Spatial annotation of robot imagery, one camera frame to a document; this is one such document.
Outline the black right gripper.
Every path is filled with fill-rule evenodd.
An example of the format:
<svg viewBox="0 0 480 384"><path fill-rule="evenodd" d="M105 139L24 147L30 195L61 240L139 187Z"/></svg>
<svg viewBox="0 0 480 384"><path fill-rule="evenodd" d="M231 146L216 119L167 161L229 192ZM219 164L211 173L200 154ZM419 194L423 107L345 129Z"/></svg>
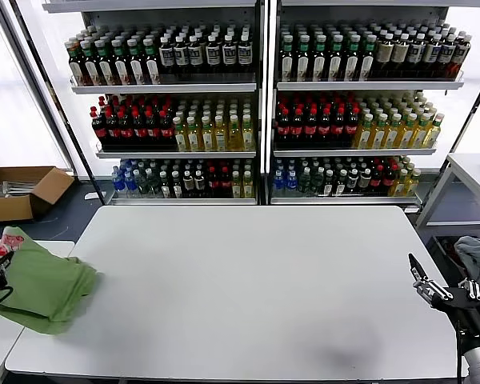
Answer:
<svg viewBox="0 0 480 384"><path fill-rule="evenodd" d="M420 262L408 254L410 272L415 282L413 287L431 307L447 315L453 326L468 339L480 339L480 285L473 279L464 278L459 288L443 288L429 278Z"/></svg>

